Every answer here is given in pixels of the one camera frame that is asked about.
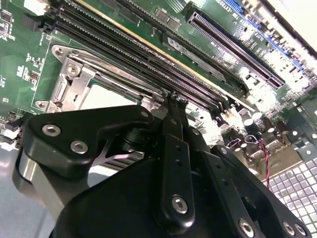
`green circuit board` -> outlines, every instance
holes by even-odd
[[[105,0],[86,0],[85,4],[90,5],[91,10],[96,10],[95,13],[107,16],[144,41],[160,49],[166,55],[181,62],[201,77],[227,92],[228,95],[237,99],[243,98],[244,93],[240,88],[243,66],[234,63],[230,58],[226,58],[225,53],[221,49],[212,45],[209,39],[186,22],[183,10],[187,5],[187,1],[153,0],[148,2],[134,0],[134,3],[155,18],[156,21],[171,29],[174,34],[181,36],[191,44],[195,44],[200,51],[210,57],[214,63],[214,65],[210,65],[212,69],[209,68],[212,73],[195,62],[196,58],[183,54],[184,51],[179,52],[177,49],[173,49],[173,45],[167,45],[162,40],[162,32],[160,30],[151,26],[145,20],[139,17],[135,18],[134,15],[124,12],[122,10],[123,6],[120,4],[114,7],[107,4],[107,2]],[[262,39],[263,37],[257,30],[252,30],[250,23],[245,21],[243,16],[238,14],[236,9],[225,1],[207,0],[204,1],[204,4],[199,2],[201,1],[195,1],[199,9],[212,17],[213,20],[237,39],[241,40],[241,37],[249,31],[249,28],[251,29],[249,38],[241,40],[243,44],[248,46],[259,58],[263,59],[264,63],[272,67],[277,74],[282,75],[283,78],[285,77],[286,81],[284,86],[274,92],[279,104],[276,104],[276,107],[271,109],[270,112],[280,112],[283,109],[288,110],[293,107],[291,103],[301,99],[306,91],[292,92],[287,85],[287,74],[284,74],[281,69],[285,65],[288,65],[286,68],[294,65],[292,60],[285,55],[281,59],[281,55],[274,48],[275,46]],[[42,31],[33,32],[25,28],[21,23],[23,14],[33,13],[24,7],[24,0],[0,0],[0,9],[1,12],[6,13],[6,16],[10,16],[9,20],[3,16],[0,19],[0,116],[6,117],[9,111],[16,111],[20,114],[24,112],[42,113],[35,107],[34,103],[36,100],[49,100],[61,67],[61,63],[50,51],[51,46],[60,44],[83,49],[87,48],[58,32],[46,34]],[[173,19],[173,21],[164,22],[164,16],[158,16],[158,10],[167,14],[169,19]],[[275,58],[267,58],[266,55],[272,49],[277,52]],[[217,65],[222,69],[226,69],[228,73],[218,69]],[[36,79],[29,78],[31,73],[34,73],[33,76],[35,75]],[[303,74],[309,80],[315,78],[308,70],[303,70]]]

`capacitor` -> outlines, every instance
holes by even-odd
[[[276,127],[282,135],[287,135],[289,133],[285,123],[281,120],[276,124]]]
[[[261,132],[260,132],[260,129],[258,128],[258,126],[253,123],[252,125],[250,126],[246,126],[245,127],[248,135],[252,135],[254,136],[257,140],[260,140],[261,138]]]
[[[253,114],[252,114],[252,119],[253,120],[258,120],[262,117],[262,113],[259,112],[258,110],[256,110]]]
[[[253,119],[251,117],[251,114],[249,112],[246,112],[241,116],[243,125],[248,126],[253,124]]]
[[[271,123],[270,119],[268,118],[265,118],[263,121],[262,121],[263,125],[266,127],[266,130],[269,132],[269,133],[272,133],[273,131],[275,131],[275,127],[273,126],[273,124]]]

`ventilation grid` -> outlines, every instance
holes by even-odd
[[[271,191],[317,238],[317,158],[270,180]]]

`integrated circuit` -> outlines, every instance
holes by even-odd
[[[163,12],[159,8],[155,11],[155,16],[157,17],[157,19],[161,20],[162,22],[167,22],[169,20],[169,15],[167,15],[165,12]]]
[[[2,20],[5,20],[7,22],[11,22],[12,21],[12,15],[11,15],[11,13],[9,13],[7,11],[2,10],[0,12],[0,16],[1,16]]]
[[[168,20],[168,22],[167,22],[167,25],[168,25],[171,29],[173,29],[174,31],[177,31],[181,24],[180,24],[178,21],[176,21],[175,19],[170,18],[170,19]]]
[[[5,31],[4,24],[0,24],[0,31]]]
[[[29,73],[29,77],[30,77],[30,81],[34,82],[34,81],[38,81],[39,80],[40,75],[38,73],[34,72],[34,71],[31,71]]]

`chip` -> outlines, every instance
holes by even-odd
[[[167,25],[173,30],[178,30],[178,28],[180,27],[181,24],[178,21],[176,21],[175,19],[170,18],[167,22]]]
[[[32,71],[32,72],[30,72],[29,73],[29,76],[30,76],[30,80],[32,81],[32,80],[38,80],[39,79],[39,74],[38,73],[36,73],[36,72],[34,72],[34,71]]]
[[[167,22],[167,20],[169,19],[169,16],[159,8],[156,10],[155,16],[162,22]]]
[[[2,19],[2,20],[5,20],[5,21],[7,21],[7,22],[11,22],[11,20],[12,20],[11,14],[9,14],[9,13],[7,13],[7,12],[5,12],[5,11],[2,11],[2,12],[0,13],[0,16],[1,16],[1,19]]]

